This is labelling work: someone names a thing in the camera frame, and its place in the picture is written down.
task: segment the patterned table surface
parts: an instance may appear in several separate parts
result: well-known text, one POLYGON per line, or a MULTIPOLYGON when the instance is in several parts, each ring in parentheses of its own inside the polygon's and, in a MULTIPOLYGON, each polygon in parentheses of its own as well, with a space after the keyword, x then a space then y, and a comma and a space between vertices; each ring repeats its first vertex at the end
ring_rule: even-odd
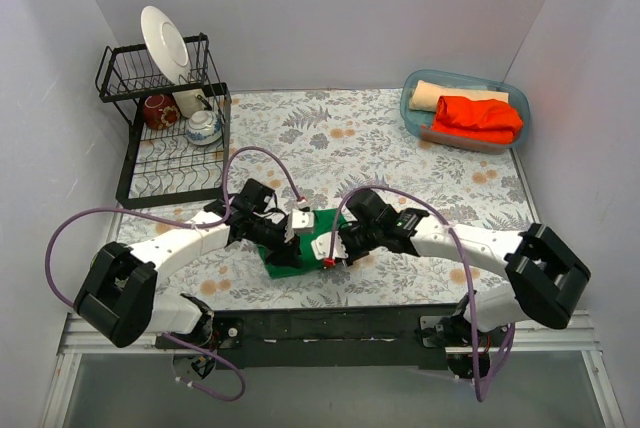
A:
MULTIPOLYGON (((531 211, 509 152, 485 155, 419 141, 404 127, 399 100, 400 90, 236 95, 231 149, 258 145, 273 151, 314 209, 335 207, 350 189, 376 183, 429 201, 449 220, 499 230, 528 226, 531 211)), ((274 188, 281 207, 292 206, 286 178, 265 155, 240 155, 230 190, 248 177, 274 188)), ((398 208, 411 205, 395 195, 382 197, 398 208)), ((143 211, 188 220, 204 204, 143 211)), ((125 216, 118 240, 131 244, 168 229, 125 216)), ((479 290, 500 283, 475 268, 473 277, 479 290)), ((202 256, 158 290, 188 293, 220 310, 457 302, 466 285, 458 263, 381 249, 346 269, 272 280, 255 247, 242 242, 202 256)))

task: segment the black wire dish rack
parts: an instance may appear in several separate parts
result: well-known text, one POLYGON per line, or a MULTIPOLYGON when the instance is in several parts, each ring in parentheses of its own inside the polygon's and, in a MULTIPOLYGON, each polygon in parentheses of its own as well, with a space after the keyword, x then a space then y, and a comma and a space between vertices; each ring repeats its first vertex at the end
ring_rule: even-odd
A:
POLYGON ((144 44, 113 49, 107 46, 102 55, 95 80, 100 99, 113 103, 129 125, 129 146, 116 189, 116 200, 125 208, 220 197, 222 170, 229 158, 231 95, 226 83, 220 81, 209 52, 209 38, 200 33, 184 38, 184 42, 190 71, 188 79, 182 78, 177 85, 162 74, 144 44), (219 141, 205 146, 189 143, 186 118, 164 130, 152 130, 144 123, 142 108, 149 96, 197 89, 203 91, 209 109, 220 117, 219 141), (135 103, 133 116, 123 108, 121 102, 126 100, 135 103))

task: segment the plastic bin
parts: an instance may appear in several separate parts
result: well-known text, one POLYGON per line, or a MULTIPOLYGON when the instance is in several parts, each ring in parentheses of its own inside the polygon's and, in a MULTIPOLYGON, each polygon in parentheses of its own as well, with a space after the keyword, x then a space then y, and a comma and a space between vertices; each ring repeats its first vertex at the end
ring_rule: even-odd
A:
POLYGON ((455 146, 465 150, 482 151, 484 153, 502 153, 505 150, 521 145, 529 134, 529 125, 531 124, 529 102, 527 101, 527 97, 524 96, 524 93, 517 88, 497 81, 483 80, 481 78, 435 70, 420 70, 409 75, 402 90, 402 97, 400 98, 400 113, 402 114, 407 130, 409 130, 413 136, 433 143, 455 146), (413 96, 416 85, 420 80, 451 88, 469 88, 473 90, 502 91, 509 93, 509 104, 518 111, 524 123, 522 130, 520 130, 518 134, 518 138, 509 145, 500 145, 431 131, 429 128, 433 123, 435 113, 409 109, 409 100, 413 96))

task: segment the orange cloth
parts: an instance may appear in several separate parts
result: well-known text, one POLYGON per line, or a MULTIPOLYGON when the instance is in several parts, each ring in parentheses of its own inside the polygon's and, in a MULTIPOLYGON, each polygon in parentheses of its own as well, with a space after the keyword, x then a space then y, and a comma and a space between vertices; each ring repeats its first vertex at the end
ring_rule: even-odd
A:
POLYGON ((441 96, 431 129, 508 145, 517 138, 522 126, 516 109, 504 101, 471 101, 462 96, 441 96))

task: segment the gray floor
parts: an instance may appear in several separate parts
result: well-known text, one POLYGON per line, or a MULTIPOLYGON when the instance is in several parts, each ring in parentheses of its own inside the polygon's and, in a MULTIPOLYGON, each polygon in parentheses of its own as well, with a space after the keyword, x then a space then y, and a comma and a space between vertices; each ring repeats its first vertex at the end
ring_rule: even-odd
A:
MULTIPOLYGON (((254 368, 222 403, 177 384, 165 355, 84 355, 66 427, 601 427, 580 353, 514 353, 487 401, 446 372, 254 368)), ((211 385, 232 392, 233 374, 211 385)))

